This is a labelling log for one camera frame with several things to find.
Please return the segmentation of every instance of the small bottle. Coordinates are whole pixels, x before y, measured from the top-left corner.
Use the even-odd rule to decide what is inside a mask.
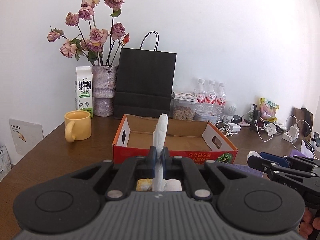
[[[205,101],[205,89],[204,89],[204,79],[198,79],[198,85],[194,90],[194,94],[197,97],[196,110],[202,111],[203,104]]]
[[[254,111],[253,105],[251,105],[250,111],[251,111],[251,112],[249,113],[248,121],[249,121],[249,123],[252,123],[252,120],[253,120],[253,111]]]
[[[220,83],[218,93],[217,93],[217,101],[216,101],[215,109],[214,109],[214,113],[217,115],[217,121],[222,120],[222,111],[224,109],[224,104],[226,102],[227,95],[226,95],[226,91],[224,89],[224,86],[225,86],[224,83]]]
[[[217,93],[214,89],[215,82],[213,80],[209,80],[209,85],[206,93],[205,103],[203,106],[204,112],[213,112],[213,106],[216,103],[217,100]]]

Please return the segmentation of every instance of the yellow mug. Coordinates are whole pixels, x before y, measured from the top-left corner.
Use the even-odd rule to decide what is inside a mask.
[[[91,136],[90,113],[83,110],[68,112],[64,115],[67,142],[85,140]]]

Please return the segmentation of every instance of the fresh milk carton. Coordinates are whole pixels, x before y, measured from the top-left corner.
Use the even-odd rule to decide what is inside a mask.
[[[91,67],[77,67],[75,80],[76,110],[88,111],[93,117]]]

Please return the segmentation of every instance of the bag handle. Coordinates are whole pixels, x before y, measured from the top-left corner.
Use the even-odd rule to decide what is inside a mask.
[[[154,32],[149,32],[146,36],[144,36],[144,39],[143,41],[141,42],[141,45],[140,45],[140,49],[142,48],[142,45],[143,45],[143,42],[144,40],[151,34],[151,33],[154,33],[156,35],[156,38],[157,38],[157,41],[156,41],[156,45],[155,45],[155,49],[154,51],[157,51],[158,50],[158,44],[159,44],[159,33],[154,31]]]

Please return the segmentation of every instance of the mug handle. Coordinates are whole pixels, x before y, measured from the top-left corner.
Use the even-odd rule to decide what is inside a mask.
[[[74,142],[76,139],[76,137],[74,135],[72,135],[72,129],[73,129],[74,125],[75,125],[75,121],[71,121],[66,126],[66,129],[64,131],[64,136],[65,136],[67,142]]]

